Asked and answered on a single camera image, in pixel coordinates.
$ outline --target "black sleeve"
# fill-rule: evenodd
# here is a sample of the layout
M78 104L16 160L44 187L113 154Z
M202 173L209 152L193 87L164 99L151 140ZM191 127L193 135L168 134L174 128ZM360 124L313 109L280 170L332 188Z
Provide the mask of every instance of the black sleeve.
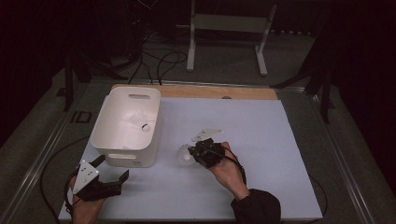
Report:
M280 223L279 200L269 192L250 189L246 198L231 202L236 223L273 224Z

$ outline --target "white metal stand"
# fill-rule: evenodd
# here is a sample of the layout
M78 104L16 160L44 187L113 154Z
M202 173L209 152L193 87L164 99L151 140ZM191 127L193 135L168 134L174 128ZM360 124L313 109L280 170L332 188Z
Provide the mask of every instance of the white metal stand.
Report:
M195 0L191 0L191 25L190 25L190 47L187 60L187 71L194 70L195 59L195 29L238 31L250 33L262 33L262 42L256 46L257 62L259 64L260 75L266 77L268 72L265 66L262 51L270 32L272 20L276 11L276 5L272 5L269 15L265 18L255 17L235 17L223 15L206 15L195 13Z

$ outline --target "dark background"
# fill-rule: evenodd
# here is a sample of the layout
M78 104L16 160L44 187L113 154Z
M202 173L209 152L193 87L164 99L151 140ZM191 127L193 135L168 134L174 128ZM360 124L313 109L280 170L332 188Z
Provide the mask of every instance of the dark background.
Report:
M135 1L0 2L1 119L3 145L40 97L51 78L64 68L64 53L79 46L96 60L123 55L124 45L138 29L128 26L122 10L142 18L152 29L174 35L175 24L189 24L190 1L160 0L152 10ZM197 10L215 10L213 1L198 1ZM224 13L260 14L250 0L222 2ZM396 192L396 4L391 1L282 1L273 22L281 31L314 35L317 41L304 67L332 60L332 84L337 86L356 120L378 166Z

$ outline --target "hand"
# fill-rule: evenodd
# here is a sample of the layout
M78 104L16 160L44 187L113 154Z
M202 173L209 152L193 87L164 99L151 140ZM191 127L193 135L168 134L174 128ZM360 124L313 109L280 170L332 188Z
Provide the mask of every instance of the hand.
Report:
M69 183L70 189L73 189L77 177L74 176ZM99 212L106 199L100 199L94 202L85 202L77 195L73 194L73 224L91 224L97 219Z
M221 143L223 147L231 150L228 142ZM231 159L237 160L229 150L225 150L225 155ZM245 185L239 167L232 161L223 159L217 165L209 168L212 174L220 182L220 184L229 190L237 201L246 198L250 195L248 187Z

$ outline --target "table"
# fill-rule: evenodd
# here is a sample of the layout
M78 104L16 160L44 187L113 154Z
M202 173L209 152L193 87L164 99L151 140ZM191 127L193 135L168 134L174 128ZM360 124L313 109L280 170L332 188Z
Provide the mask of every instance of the table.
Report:
M123 184L121 196L109 198L99 218L233 220L230 206L233 195L198 163L185 166L177 162L178 148L192 144L191 137L200 129L212 127L224 131L214 140L230 142L246 169L247 186L270 191L280 200L283 220L321 218L286 113L273 90L149 87L162 93L159 116L162 128L156 162L149 168L130 169L130 178ZM220 99L223 96L233 99ZM99 153L89 143L82 159L92 161L97 156ZM103 163L98 170L99 179L107 182L117 179L126 168ZM63 208L59 218L70 216Z

